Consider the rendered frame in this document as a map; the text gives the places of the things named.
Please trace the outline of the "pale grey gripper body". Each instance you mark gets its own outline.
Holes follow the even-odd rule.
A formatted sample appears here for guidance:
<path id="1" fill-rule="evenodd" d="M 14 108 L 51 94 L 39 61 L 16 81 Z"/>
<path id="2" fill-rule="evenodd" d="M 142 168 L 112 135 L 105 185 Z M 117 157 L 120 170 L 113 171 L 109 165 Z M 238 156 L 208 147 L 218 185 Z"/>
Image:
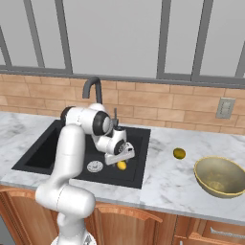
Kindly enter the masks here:
<path id="1" fill-rule="evenodd" d="M 120 153 L 119 155 L 112 155 L 109 153 L 106 153 L 104 155 L 104 162 L 110 166 L 113 164 L 116 164 L 120 161 L 125 161 L 128 159 L 131 159 L 135 156 L 135 151 L 133 148 L 126 149 L 124 152 Z"/>

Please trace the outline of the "round silver sink drain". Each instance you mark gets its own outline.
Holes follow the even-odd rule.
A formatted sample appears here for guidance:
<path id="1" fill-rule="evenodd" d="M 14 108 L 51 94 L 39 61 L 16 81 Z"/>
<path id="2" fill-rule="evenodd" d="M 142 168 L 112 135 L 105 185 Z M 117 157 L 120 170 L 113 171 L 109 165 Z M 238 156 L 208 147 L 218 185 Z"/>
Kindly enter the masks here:
<path id="1" fill-rule="evenodd" d="M 87 170 L 91 173 L 98 173 L 102 171 L 103 169 L 103 163 L 101 161 L 91 161 L 87 165 Z"/>

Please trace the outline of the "black sink basin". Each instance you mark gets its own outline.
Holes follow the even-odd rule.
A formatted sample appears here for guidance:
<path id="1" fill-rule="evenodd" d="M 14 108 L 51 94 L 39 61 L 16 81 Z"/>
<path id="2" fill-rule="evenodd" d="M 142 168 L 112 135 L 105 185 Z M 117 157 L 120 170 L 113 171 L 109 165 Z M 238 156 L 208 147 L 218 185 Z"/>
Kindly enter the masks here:
<path id="1" fill-rule="evenodd" d="M 140 189 L 145 172 L 145 162 L 150 138 L 150 129 L 124 126 L 126 138 L 133 145 L 135 157 L 126 161 L 126 169 L 116 165 L 107 166 L 104 154 L 98 152 L 90 135 L 85 136 L 85 157 L 79 180 Z M 13 169 L 50 175 L 54 168 L 56 146 L 61 130 L 60 120 L 54 120 L 31 148 L 20 158 Z M 87 165 L 91 161 L 101 161 L 102 171 L 91 173 Z"/>

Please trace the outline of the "olive gold bowl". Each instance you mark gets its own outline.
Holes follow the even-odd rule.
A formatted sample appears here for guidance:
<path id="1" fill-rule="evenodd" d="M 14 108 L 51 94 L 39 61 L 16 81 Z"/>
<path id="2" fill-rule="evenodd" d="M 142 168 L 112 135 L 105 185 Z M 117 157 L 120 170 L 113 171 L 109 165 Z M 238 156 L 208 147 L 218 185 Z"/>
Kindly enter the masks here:
<path id="1" fill-rule="evenodd" d="M 218 198 L 235 198 L 245 193 L 245 169 L 224 157 L 199 159 L 193 168 L 199 186 Z"/>

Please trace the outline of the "dark grey tap lever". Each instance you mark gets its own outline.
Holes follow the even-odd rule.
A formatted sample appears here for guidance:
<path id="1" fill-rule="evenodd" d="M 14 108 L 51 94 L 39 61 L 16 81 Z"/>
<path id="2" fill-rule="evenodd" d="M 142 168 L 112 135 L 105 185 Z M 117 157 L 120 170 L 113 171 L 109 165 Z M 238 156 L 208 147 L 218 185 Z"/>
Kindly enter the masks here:
<path id="1" fill-rule="evenodd" d="M 117 127 L 119 124 L 119 119 L 117 117 L 117 107 L 114 108 L 114 118 L 112 119 L 112 123 L 114 127 Z"/>

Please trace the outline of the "olive yellow round fruit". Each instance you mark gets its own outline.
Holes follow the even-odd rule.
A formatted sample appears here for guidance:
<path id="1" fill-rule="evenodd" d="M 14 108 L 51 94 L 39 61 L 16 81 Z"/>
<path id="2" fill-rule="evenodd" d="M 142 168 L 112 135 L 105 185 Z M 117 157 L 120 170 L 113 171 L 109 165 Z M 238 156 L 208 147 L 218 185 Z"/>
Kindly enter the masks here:
<path id="1" fill-rule="evenodd" d="M 173 156 L 176 159 L 182 160 L 186 157 L 186 151 L 183 148 L 177 147 L 173 150 Z"/>

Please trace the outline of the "wooden arched cupboard door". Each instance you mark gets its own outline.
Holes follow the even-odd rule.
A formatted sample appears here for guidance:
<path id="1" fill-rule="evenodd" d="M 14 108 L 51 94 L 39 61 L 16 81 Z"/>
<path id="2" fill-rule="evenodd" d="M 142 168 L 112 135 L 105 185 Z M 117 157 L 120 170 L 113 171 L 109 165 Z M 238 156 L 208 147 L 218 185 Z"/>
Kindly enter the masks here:
<path id="1" fill-rule="evenodd" d="M 15 245 L 51 245 L 58 235 L 57 212 L 40 206 L 35 191 L 0 185 L 0 214 Z"/>
<path id="2" fill-rule="evenodd" d="M 85 219 L 98 245 L 172 245 L 176 214 L 97 202 Z"/>

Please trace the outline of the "dark grey curved tap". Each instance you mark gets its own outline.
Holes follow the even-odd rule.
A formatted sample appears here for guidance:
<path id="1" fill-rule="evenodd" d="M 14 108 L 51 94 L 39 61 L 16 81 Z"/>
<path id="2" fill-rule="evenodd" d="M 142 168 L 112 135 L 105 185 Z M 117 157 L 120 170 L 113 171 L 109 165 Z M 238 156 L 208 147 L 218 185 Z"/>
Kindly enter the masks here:
<path id="1" fill-rule="evenodd" d="M 89 78 L 83 86 L 82 97 L 84 99 L 90 98 L 91 87 L 95 86 L 96 88 L 96 101 L 97 103 L 102 103 L 102 92 L 101 92 L 101 82 L 98 77 Z"/>

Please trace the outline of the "grey framed window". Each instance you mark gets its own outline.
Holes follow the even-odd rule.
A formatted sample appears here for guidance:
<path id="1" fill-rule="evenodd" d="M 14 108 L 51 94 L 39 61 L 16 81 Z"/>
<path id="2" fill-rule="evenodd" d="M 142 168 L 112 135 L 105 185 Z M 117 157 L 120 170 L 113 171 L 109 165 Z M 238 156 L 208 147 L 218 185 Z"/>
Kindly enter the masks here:
<path id="1" fill-rule="evenodd" d="M 245 0 L 0 0 L 0 73 L 245 88 Z"/>

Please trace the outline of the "wooden drawer front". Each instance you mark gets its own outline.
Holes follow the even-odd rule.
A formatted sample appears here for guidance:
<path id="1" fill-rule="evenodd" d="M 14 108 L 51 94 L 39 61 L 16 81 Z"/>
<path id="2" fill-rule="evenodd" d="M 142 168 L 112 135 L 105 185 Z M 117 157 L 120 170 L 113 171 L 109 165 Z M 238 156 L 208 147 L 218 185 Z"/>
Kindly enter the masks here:
<path id="1" fill-rule="evenodd" d="M 195 219 L 189 225 L 188 238 L 209 245 L 245 245 L 245 226 Z"/>

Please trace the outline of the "grey wall socket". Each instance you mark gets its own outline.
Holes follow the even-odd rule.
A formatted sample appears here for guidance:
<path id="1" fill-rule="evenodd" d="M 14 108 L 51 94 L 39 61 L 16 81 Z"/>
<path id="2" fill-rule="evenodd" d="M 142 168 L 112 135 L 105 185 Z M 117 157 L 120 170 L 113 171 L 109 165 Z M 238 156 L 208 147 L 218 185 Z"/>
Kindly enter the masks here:
<path id="1" fill-rule="evenodd" d="M 229 119 L 234 109 L 235 99 L 221 98 L 216 111 L 217 119 Z"/>

